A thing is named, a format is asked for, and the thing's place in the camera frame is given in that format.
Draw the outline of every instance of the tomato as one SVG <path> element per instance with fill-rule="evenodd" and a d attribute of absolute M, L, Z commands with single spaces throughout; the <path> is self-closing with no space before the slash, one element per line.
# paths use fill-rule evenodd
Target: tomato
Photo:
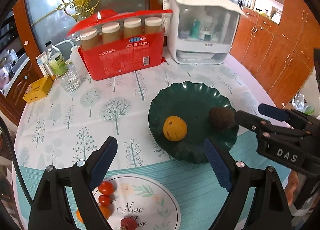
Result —
<path fill-rule="evenodd" d="M 83 220 L 82 220 L 82 217 L 81 217 L 81 215 L 80 215 L 79 210 L 77 210 L 76 215 L 77 215 L 78 220 L 79 220 L 81 223 L 83 223 Z"/>
<path fill-rule="evenodd" d="M 107 196 L 111 195 L 115 191 L 113 185 L 109 181 L 103 181 L 98 187 L 98 190 L 100 193 Z"/>
<path fill-rule="evenodd" d="M 108 206 L 111 203 L 110 197 L 107 195 L 100 195 L 98 199 L 99 203 L 103 206 Z"/>
<path fill-rule="evenodd" d="M 123 230 L 136 230 L 138 224 L 133 218 L 123 218 L 121 220 L 121 229 Z"/>
<path fill-rule="evenodd" d="M 111 211 L 106 206 L 99 206 L 100 211 L 105 219 L 108 219 L 111 216 Z"/>

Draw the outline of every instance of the plate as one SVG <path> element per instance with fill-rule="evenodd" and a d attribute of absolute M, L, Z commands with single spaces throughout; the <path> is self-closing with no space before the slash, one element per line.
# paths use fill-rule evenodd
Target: plate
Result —
<path fill-rule="evenodd" d="M 185 81 L 173 83 L 159 91 L 149 109 L 149 128 L 157 144 L 175 159 L 195 164 L 208 162 L 204 154 L 204 140 L 213 137 L 215 142 L 229 151 L 237 140 L 239 126 L 222 133 L 215 131 L 208 122 L 213 107 L 226 107 L 236 112 L 225 96 L 216 88 L 203 83 Z M 187 124 L 188 132 L 179 142 L 164 137 L 163 125 L 170 116 L 178 116 Z"/>
<path fill-rule="evenodd" d="M 108 223 L 113 230 L 120 229 L 124 217 L 132 217 L 138 230 L 178 230 L 181 223 L 179 205 L 174 196 L 155 180 L 136 174 L 120 174 L 107 181 L 115 188 L 111 198 L 112 214 Z M 93 191 L 97 202 L 101 193 Z"/>

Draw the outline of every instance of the white storage box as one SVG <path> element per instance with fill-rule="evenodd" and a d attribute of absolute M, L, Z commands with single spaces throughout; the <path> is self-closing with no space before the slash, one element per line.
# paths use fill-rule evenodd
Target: white storage box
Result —
<path fill-rule="evenodd" d="M 230 51 L 241 14 L 229 0 L 164 0 L 173 16 L 167 44 L 181 64 L 221 64 Z"/>

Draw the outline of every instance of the dark green plate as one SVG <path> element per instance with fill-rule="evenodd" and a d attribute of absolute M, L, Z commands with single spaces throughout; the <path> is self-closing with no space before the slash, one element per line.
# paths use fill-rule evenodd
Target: dark green plate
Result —
<path fill-rule="evenodd" d="M 239 126 L 223 133 L 216 132 L 208 121 L 213 107 L 227 107 L 236 112 L 228 98 L 216 88 L 203 83 L 174 83 L 160 90 L 151 102 L 149 128 L 157 144 L 175 159 L 195 164 L 208 162 L 204 154 L 204 140 L 213 137 L 224 149 L 230 150 L 237 140 Z M 182 118 L 188 127 L 187 135 L 179 142 L 171 142 L 163 135 L 163 125 L 170 116 Z"/>

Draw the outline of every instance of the metal bolt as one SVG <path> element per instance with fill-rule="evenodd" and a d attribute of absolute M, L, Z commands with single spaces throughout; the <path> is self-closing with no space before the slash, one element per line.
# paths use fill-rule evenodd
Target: metal bolt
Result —
<path fill-rule="evenodd" d="M 268 171 L 270 171 L 270 172 L 275 172 L 276 170 L 275 170 L 275 168 L 273 168 L 272 166 L 268 166 Z"/>
<path fill-rule="evenodd" d="M 49 165 L 45 170 L 47 171 L 47 172 L 50 172 L 50 171 L 52 171 L 53 170 L 53 166 L 52 165 Z"/>
<path fill-rule="evenodd" d="M 236 162 L 237 167 L 239 168 L 243 168 L 244 167 L 244 163 L 242 161 L 237 161 Z"/>
<path fill-rule="evenodd" d="M 83 165 L 85 165 L 85 161 L 84 160 L 80 160 L 77 162 L 77 166 L 78 167 L 82 167 Z"/>

